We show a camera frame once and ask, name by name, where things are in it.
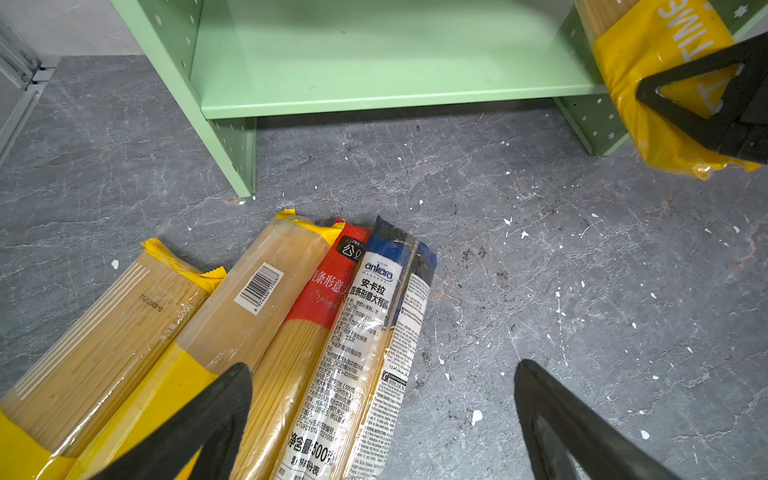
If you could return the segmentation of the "red spaghetti bag left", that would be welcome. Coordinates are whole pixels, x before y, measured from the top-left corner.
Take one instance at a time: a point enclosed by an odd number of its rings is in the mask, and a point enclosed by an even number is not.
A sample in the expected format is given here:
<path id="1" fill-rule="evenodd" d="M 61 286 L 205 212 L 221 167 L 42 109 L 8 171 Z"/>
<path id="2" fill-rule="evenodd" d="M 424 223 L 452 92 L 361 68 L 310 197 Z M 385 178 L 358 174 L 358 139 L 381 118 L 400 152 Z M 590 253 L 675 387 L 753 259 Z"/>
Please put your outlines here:
<path id="1" fill-rule="evenodd" d="M 267 479 L 371 231 L 348 222 L 298 296 L 252 375 L 253 398 L 230 477 Z"/>

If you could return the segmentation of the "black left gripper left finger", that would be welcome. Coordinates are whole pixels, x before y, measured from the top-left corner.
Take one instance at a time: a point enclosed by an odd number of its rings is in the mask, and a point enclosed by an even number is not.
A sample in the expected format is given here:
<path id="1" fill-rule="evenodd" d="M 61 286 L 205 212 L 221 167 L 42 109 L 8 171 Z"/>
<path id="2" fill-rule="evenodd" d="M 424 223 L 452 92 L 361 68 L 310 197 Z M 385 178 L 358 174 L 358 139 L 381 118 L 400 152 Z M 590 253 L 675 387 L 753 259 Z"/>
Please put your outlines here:
<path id="1" fill-rule="evenodd" d="M 191 479 L 227 479 L 252 399 L 248 366 L 236 363 L 96 479 L 174 479 L 189 463 Z"/>

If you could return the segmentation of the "clear black label pasta bag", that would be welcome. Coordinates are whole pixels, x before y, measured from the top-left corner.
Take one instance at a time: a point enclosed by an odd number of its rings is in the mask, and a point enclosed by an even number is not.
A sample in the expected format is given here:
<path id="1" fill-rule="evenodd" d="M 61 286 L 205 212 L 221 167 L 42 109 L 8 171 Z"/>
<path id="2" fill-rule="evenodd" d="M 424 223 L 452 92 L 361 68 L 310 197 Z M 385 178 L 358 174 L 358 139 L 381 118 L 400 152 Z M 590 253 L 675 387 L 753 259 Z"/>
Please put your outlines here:
<path id="1" fill-rule="evenodd" d="M 273 479 L 378 479 L 391 450 L 437 266 L 377 218 Z"/>

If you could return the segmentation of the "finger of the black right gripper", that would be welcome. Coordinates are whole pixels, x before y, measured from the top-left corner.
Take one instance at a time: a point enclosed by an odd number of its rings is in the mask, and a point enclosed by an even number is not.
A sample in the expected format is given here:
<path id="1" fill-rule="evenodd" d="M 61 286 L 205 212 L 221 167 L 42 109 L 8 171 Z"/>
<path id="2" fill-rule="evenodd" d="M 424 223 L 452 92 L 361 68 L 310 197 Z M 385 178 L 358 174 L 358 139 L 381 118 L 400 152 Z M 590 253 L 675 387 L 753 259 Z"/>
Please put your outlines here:
<path id="1" fill-rule="evenodd" d="M 688 80 L 724 73 L 704 95 L 697 113 L 663 92 Z M 767 163 L 767 34 L 762 33 L 701 59 L 644 78 L 636 99 L 709 151 L 759 165 Z"/>

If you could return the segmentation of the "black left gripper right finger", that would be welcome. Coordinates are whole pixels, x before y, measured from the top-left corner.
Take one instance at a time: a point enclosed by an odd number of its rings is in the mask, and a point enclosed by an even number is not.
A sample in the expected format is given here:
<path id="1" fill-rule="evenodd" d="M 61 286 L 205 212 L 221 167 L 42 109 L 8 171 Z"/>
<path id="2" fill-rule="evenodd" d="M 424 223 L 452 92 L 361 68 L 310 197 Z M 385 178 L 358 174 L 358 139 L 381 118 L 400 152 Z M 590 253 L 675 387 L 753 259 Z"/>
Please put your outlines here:
<path id="1" fill-rule="evenodd" d="M 521 360 L 514 400 L 536 479 L 676 479 L 574 395 L 541 365 Z"/>

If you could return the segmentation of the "green metal shelf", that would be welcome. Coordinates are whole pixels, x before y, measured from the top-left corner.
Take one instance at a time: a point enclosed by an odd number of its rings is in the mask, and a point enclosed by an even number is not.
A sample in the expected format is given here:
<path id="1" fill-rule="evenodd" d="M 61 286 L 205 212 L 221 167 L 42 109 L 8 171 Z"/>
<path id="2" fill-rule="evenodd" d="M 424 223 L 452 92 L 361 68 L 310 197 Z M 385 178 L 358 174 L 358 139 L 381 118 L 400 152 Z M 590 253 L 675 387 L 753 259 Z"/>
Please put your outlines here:
<path id="1" fill-rule="evenodd" d="M 551 98 L 592 155 L 627 140 L 570 1 L 115 3 L 235 193 L 260 117 Z"/>

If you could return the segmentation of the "yellow pasta bag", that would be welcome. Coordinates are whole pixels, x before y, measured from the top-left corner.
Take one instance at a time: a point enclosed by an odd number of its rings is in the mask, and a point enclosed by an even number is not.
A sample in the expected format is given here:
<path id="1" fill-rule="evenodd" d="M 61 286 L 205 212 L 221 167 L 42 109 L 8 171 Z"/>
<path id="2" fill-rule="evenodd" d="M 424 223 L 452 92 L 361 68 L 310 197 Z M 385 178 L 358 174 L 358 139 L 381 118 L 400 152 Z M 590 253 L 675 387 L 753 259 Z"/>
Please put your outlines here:
<path id="1" fill-rule="evenodd" d="M 344 228 L 286 209 L 265 226 L 68 473 L 88 479 L 155 431 L 236 363 L 255 370 Z"/>
<path id="2" fill-rule="evenodd" d="M 1 476 L 63 479 L 226 271 L 202 272 L 159 239 L 1 399 Z"/>

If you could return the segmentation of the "yellow Pastatime spaghetti bag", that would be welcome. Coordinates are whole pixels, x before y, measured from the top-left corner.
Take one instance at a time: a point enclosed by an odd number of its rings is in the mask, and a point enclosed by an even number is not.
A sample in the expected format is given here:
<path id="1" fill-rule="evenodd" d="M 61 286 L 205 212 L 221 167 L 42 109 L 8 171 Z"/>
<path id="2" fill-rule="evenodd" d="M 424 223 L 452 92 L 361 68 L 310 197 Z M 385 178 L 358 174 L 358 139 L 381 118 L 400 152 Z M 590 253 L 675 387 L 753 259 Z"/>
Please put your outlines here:
<path id="1" fill-rule="evenodd" d="M 736 42 L 708 1 L 578 1 L 598 70 L 644 162 L 708 178 L 767 163 L 767 36 Z"/>

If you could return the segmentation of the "yellow pasta bag far left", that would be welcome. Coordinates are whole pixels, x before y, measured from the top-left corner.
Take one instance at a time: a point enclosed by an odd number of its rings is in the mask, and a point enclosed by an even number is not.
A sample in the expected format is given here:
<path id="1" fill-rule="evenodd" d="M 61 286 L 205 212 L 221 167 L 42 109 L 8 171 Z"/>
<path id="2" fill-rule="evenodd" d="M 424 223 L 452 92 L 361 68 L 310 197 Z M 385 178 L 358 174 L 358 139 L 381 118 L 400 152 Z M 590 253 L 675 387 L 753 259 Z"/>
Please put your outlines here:
<path id="1" fill-rule="evenodd" d="M 226 271 L 202 272 L 159 239 L 1 399 L 1 476 L 63 479 Z"/>

